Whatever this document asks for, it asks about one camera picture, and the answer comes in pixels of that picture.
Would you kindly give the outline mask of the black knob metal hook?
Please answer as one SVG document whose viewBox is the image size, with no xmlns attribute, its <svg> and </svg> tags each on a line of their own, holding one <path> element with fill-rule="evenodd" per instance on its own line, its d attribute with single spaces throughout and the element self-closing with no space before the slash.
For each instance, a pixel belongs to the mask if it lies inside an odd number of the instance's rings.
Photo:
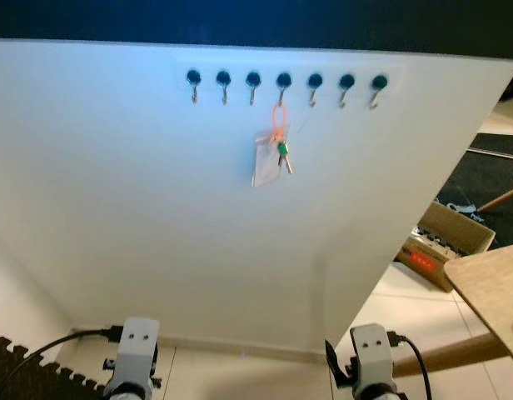
<svg viewBox="0 0 513 400">
<path fill-rule="evenodd" d="M 278 100 L 276 100 L 276 106 L 282 107 L 284 98 L 286 98 L 286 90 L 293 85 L 293 76 L 289 72 L 280 72 L 280 75 L 276 77 L 276 86 L 279 90 Z"/>
<path fill-rule="evenodd" d="M 261 85 L 261 75 L 257 70 L 252 70 L 247 73 L 245 84 L 249 90 L 248 104 L 249 106 L 253 106 L 256 102 L 256 91 Z"/>
<path fill-rule="evenodd" d="M 311 75 L 307 77 L 306 86 L 307 90 L 309 90 L 309 100 L 307 100 L 307 104 L 309 104 L 310 108 L 317 105 L 316 95 L 323 83 L 324 76 L 322 76 L 320 72 L 311 73 Z"/>
<path fill-rule="evenodd" d="M 227 104 L 227 99 L 229 99 L 229 87 L 232 83 L 232 76 L 227 70 L 218 70 L 216 73 L 216 83 L 220 88 L 220 102 L 222 104 Z"/>
<path fill-rule="evenodd" d="M 187 70 L 187 84 L 189 85 L 189 90 L 191 90 L 191 102 L 192 104 L 198 103 L 198 88 L 202 83 L 202 76 L 199 70 L 189 69 Z"/>
<path fill-rule="evenodd" d="M 370 109 L 377 109 L 380 103 L 380 95 L 389 85 L 389 78 L 386 75 L 377 75 L 371 80 L 371 99 L 368 102 Z"/>
<path fill-rule="evenodd" d="M 337 86 L 339 87 L 339 108 L 344 109 L 347 105 L 348 92 L 355 85 L 356 78 L 352 73 L 344 73 L 340 76 Z"/>
</svg>

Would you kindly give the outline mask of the black foam puzzle mat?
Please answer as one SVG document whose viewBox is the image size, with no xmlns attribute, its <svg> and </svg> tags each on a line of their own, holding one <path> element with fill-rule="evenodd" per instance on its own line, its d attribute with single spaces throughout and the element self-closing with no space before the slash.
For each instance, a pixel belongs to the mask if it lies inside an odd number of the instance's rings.
<svg viewBox="0 0 513 400">
<path fill-rule="evenodd" d="M 27 347 L 0 334 L 0 384 L 29 354 Z M 102 400 L 104 386 L 58 362 L 34 357 L 6 381 L 0 400 Z"/>
</svg>

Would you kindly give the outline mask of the light wooden table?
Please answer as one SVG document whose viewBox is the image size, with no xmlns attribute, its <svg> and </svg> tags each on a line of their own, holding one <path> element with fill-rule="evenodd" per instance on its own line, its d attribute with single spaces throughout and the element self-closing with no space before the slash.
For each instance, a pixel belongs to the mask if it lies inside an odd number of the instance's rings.
<svg viewBox="0 0 513 400">
<path fill-rule="evenodd" d="M 395 378 L 513 359 L 513 245 L 457 258 L 446 263 L 448 281 L 488 328 L 484 335 L 397 359 Z"/>
</svg>

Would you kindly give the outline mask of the brown cardboard box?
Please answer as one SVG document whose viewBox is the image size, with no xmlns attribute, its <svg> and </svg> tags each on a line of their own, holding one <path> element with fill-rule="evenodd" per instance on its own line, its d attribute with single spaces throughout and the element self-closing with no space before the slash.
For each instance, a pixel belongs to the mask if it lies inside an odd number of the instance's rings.
<svg viewBox="0 0 513 400">
<path fill-rule="evenodd" d="M 453 285 L 448 281 L 444 263 L 488 251 L 495 235 L 492 229 L 473 218 L 432 202 L 395 260 L 436 288 L 450 293 Z"/>
</svg>

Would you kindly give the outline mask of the green capped key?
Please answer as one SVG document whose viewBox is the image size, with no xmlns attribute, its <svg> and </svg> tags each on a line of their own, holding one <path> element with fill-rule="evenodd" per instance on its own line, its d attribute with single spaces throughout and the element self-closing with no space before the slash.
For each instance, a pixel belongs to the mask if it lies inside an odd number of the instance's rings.
<svg viewBox="0 0 513 400">
<path fill-rule="evenodd" d="M 293 162 L 291 162 L 290 149 L 286 141 L 280 141 L 276 145 L 278 152 L 278 165 L 280 168 L 286 168 L 288 174 L 294 174 Z"/>
</svg>

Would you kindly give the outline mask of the wooden stick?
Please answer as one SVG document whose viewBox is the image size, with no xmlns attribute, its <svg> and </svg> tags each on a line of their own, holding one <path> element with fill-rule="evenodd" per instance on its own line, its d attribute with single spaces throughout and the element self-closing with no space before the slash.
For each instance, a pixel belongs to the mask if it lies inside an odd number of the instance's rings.
<svg viewBox="0 0 513 400">
<path fill-rule="evenodd" d="M 476 211 L 478 213 L 484 213 L 485 211 L 489 211 L 492 208 L 494 208 L 496 206 L 499 206 L 500 203 L 506 202 L 507 199 L 509 199 L 509 198 L 513 198 L 513 189 L 511 189 L 511 190 L 509 190 L 507 192 L 504 192 L 499 197 L 491 199 L 491 201 L 486 202 L 485 205 L 482 205 L 481 207 L 478 207 L 476 209 Z"/>
</svg>

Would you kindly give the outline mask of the black rug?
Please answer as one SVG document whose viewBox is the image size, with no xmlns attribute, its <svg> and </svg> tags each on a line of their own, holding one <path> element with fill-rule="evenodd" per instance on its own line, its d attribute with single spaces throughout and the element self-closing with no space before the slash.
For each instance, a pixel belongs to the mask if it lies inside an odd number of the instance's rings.
<svg viewBox="0 0 513 400">
<path fill-rule="evenodd" d="M 478 133 L 473 148 L 513 155 L 513 136 Z M 513 189 L 513 160 L 508 157 L 467 152 L 443 184 L 435 200 L 443 205 L 453 203 L 457 208 L 480 208 Z M 481 224 L 491 228 L 494 236 L 491 250 L 513 244 L 513 197 L 496 207 L 477 213 Z"/>
</svg>

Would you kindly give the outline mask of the white hook rail plate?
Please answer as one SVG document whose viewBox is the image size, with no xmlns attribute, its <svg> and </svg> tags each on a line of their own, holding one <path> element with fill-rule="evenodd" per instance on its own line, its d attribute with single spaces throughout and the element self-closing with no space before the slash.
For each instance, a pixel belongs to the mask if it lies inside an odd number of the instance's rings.
<svg viewBox="0 0 513 400">
<path fill-rule="evenodd" d="M 288 60 L 288 58 L 178 58 L 174 73 L 179 76 L 177 87 L 187 93 L 187 99 L 191 101 L 191 89 L 187 84 L 187 70 L 199 70 L 202 82 L 198 88 L 198 103 L 210 103 L 219 106 L 220 88 L 216 83 L 218 70 L 227 70 L 232 76 L 229 87 L 229 99 L 223 106 L 241 107 L 249 106 L 249 90 L 245 84 L 247 73 L 256 70 L 261 75 L 261 85 L 256 90 L 256 102 L 254 107 L 275 106 L 278 100 L 279 90 L 276 86 L 276 77 L 283 72 L 289 72 L 293 76 L 293 85 L 286 90 L 284 107 L 309 108 L 309 90 L 306 81 L 311 73 L 321 73 L 322 85 L 316 95 L 317 105 L 314 107 L 331 109 L 339 108 L 339 82 L 344 73 L 352 73 L 356 78 L 355 85 L 347 96 L 347 107 L 352 104 L 364 104 L 371 99 L 371 80 L 377 75 L 386 75 L 389 85 L 380 95 L 386 97 L 393 92 L 401 90 L 405 82 L 406 66 L 401 63 L 382 63 L 363 60 Z"/>
</svg>

